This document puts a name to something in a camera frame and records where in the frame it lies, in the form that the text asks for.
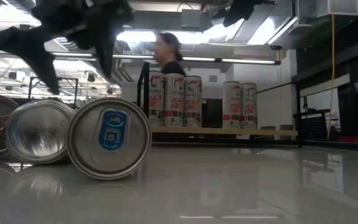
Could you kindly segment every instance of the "glossy floor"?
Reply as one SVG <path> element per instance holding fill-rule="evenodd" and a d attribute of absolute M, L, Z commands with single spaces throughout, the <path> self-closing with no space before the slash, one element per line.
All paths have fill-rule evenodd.
<path fill-rule="evenodd" d="M 114 182 L 0 162 L 0 223 L 358 223 L 358 152 L 154 147 Z"/>

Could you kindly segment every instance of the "dark hair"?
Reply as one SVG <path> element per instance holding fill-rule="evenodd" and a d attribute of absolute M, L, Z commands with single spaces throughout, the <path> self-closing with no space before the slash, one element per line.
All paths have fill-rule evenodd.
<path fill-rule="evenodd" d="M 169 44 L 169 45 L 172 45 L 173 46 L 173 49 L 174 49 L 174 53 L 175 53 L 175 58 L 177 60 L 177 62 L 181 62 L 183 60 L 183 57 L 182 55 L 180 54 L 179 52 L 179 49 L 180 49 L 180 42 L 178 40 L 178 38 L 171 34 L 171 33 L 161 33 L 160 34 L 160 37 L 162 38 L 162 40 L 166 43 L 166 44 Z"/>

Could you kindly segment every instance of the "red and white can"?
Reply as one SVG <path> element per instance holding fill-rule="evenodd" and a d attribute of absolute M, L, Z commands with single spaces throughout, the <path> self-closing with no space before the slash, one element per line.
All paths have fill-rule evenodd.
<path fill-rule="evenodd" d="M 256 84 L 243 83 L 241 92 L 241 128 L 258 129 L 257 107 L 256 107 Z"/>
<path fill-rule="evenodd" d="M 183 126 L 183 79 L 183 75 L 176 73 L 165 75 L 164 126 Z"/>
<path fill-rule="evenodd" d="M 200 128 L 203 109 L 203 87 L 201 77 L 185 77 L 185 122 L 184 127 Z"/>
<path fill-rule="evenodd" d="M 223 83 L 223 128 L 240 128 L 240 83 Z"/>
<path fill-rule="evenodd" d="M 163 73 L 150 72 L 149 123 L 151 126 L 163 126 L 164 79 Z"/>

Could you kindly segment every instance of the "blue pull tab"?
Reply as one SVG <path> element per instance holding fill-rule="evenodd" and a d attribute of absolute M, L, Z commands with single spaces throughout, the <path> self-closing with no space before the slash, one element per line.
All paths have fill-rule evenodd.
<path fill-rule="evenodd" d="M 99 143 L 107 151 L 114 151 L 122 146 L 125 139 L 127 115 L 118 111 L 106 111 L 99 132 Z"/>

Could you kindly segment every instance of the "wooden shelf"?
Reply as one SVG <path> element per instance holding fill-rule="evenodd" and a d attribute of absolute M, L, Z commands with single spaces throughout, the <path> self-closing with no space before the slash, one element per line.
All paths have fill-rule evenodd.
<path fill-rule="evenodd" d="M 277 135 L 297 136 L 298 131 L 284 130 L 261 130 L 261 129 L 223 129 L 223 128 L 184 128 L 152 126 L 153 133 L 182 133 L 182 134 L 255 134 L 255 135 Z"/>

